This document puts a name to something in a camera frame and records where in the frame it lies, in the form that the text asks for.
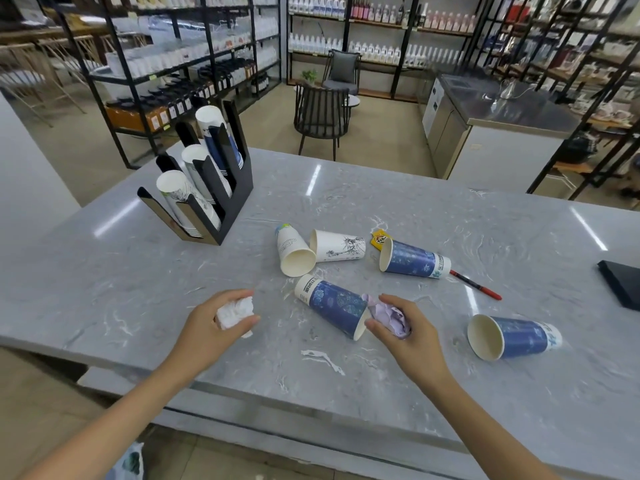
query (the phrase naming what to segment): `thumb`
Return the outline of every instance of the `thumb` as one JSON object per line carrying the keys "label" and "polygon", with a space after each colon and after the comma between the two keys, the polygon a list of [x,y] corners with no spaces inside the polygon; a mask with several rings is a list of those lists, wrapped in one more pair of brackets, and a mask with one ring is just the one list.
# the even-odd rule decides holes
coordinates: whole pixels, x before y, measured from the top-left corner
{"label": "thumb", "polygon": [[399,339],[393,333],[388,331],[382,323],[373,320],[373,318],[366,320],[364,325],[366,325],[370,332],[372,332],[373,335],[375,335],[376,338],[389,349],[389,352],[393,354]]}
{"label": "thumb", "polygon": [[242,337],[245,333],[253,328],[253,325],[260,321],[259,315],[251,315],[250,317],[243,318],[240,322],[233,325],[233,327],[224,330],[222,333],[228,345],[233,344],[237,339]]}

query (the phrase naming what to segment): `yellow wrapper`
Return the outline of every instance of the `yellow wrapper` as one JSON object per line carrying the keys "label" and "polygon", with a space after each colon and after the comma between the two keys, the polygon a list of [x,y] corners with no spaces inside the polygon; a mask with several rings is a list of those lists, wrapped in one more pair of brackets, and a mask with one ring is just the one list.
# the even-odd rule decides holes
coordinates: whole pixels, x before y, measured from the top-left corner
{"label": "yellow wrapper", "polygon": [[371,235],[373,236],[371,243],[373,247],[379,251],[382,251],[382,244],[384,244],[387,239],[391,239],[391,236],[382,229],[376,229]]}

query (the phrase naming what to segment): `green plant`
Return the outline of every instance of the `green plant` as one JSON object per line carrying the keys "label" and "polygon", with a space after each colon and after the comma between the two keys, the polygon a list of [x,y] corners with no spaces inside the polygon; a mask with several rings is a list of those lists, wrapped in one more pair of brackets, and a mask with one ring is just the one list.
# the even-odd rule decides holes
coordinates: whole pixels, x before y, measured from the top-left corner
{"label": "green plant", "polygon": [[309,84],[313,84],[318,78],[318,72],[315,69],[302,71],[302,79],[306,80]]}

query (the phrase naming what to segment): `finger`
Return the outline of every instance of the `finger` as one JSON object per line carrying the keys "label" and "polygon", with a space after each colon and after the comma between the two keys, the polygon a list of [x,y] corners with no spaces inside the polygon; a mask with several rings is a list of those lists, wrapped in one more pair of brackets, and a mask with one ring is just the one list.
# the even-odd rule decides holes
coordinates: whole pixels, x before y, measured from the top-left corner
{"label": "finger", "polygon": [[253,328],[253,326],[260,321],[260,315],[251,315],[250,317],[243,318],[240,322],[233,325],[222,332],[227,346],[233,344],[237,339],[242,337],[245,333]]}
{"label": "finger", "polygon": [[400,308],[409,322],[409,325],[411,325],[411,328],[413,329],[419,330],[423,325],[425,325],[425,322],[428,322],[427,318],[420,311],[420,308],[418,308],[418,305],[413,301],[384,293],[382,293],[379,298],[383,303],[388,303],[396,308]]}
{"label": "finger", "polygon": [[377,339],[379,339],[380,342],[384,344],[386,348],[389,349],[389,352],[391,352],[391,354],[394,353],[394,350],[397,347],[398,342],[400,342],[400,339],[398,339],[393,333],[388,331],[387,328],[382,325],[382,323],[377,322],[372,318],[366,320],[364,322],[364,325],[370,330],[370,332],[373,333],[373,335],[376,336]]}
{"label": "finger", "polygon": [[204,303],[202,303],[200,307],[204,308],[207,311],[210,311],[212,315],[215,315],[220,306],[224,306],[230,301],[235,301],[240,298],[246,298],[251,295],[253,295],[253,290],[251,289],[220,291],[206,300]]}

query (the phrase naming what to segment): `gray marble countertop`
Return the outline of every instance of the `gray marble countertop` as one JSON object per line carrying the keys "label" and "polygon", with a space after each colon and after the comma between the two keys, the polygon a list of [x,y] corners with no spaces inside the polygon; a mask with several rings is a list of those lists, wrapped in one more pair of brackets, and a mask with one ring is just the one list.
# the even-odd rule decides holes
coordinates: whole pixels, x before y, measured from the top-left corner
{"label": "gray marble countertop", "polygon": [[544,94],[516,83],[515,100],[499,99],[500,84],[493,79],[457,75],[439,76],[442,87],[468,125],[567,138],[580,120],[567,109],[549,102]]}
{"label": "gray marble countertop", "polygon": [[[368,237],[377,227],[441,253],[500,293],[452,277],[378,270],[379,252],[315,273],[357,293],[415,300],[455,377],[547,463],[617,479],[640,470],[640,314],[620,307],[601,259],[640,266],[636,212],[252,150],[255,188],[220,247],[182,242],[136,197],[148,164],[2,265],[0,344],[101,367],[149,371],[191,309],[254,287],[262,320],[195,387],[459,448],[452,428],[369,333],[352,342],[293,297],[274,229],[289,222]],[[466,339],[476,312],[561,330],[564,348],[482,362]],[[344,371],[305,355],[321,351]]]}

